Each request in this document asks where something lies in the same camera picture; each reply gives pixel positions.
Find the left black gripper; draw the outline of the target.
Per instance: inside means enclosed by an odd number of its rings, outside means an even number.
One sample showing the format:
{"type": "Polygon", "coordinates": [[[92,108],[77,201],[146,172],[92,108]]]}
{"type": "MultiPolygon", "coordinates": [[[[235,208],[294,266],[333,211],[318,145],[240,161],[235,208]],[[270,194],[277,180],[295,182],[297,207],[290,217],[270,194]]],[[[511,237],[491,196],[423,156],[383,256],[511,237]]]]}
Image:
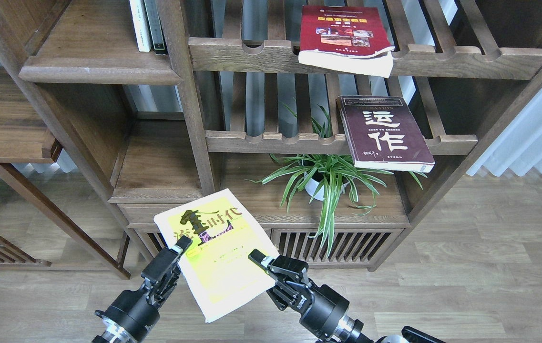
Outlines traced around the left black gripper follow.
{"type": "Polygon", "coordinates": [[[158,310],[170,297],[181,276],[179,259],[192,245],[192,239],[181,236],[171,248],[164,248],[148,264],[138,290],[124,290],[106,311],[96,310],[106,330],[96,336],[96,343],[140,343],[160,318],[158,310]]]}

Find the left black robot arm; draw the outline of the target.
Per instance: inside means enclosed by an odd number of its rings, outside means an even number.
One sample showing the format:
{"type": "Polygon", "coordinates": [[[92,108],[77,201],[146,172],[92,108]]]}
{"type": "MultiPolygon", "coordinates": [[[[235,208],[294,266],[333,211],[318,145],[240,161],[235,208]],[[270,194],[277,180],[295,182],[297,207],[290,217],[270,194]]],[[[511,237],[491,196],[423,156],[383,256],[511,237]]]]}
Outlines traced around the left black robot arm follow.
{"type": "Polygon", "coordinates": [[[158,310],[170,297],[181,276],[178,265],[192,239],[186,236],[161,251],[142,271],[144,282],[138,290],[124,290],[106,311],[96,310],[106,330],[94,343],[140,343],[160,317],[158,310]]]}

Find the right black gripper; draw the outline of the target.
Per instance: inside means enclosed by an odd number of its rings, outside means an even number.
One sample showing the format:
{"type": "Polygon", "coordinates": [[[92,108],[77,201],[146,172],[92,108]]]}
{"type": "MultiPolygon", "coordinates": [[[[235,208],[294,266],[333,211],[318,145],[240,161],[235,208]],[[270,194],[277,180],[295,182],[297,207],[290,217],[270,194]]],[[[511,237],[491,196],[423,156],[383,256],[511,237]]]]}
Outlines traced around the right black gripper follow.
{"type": "Polygon", "coordinates": [[[327,285],[317,286],[308,278],[308,263],[285,256],[265,255],[253,249],[247,258],[275,280],[267,291],[277,308],[298,312],[300,324],[321,341],[347,341],[349,301],[327,285]]]}

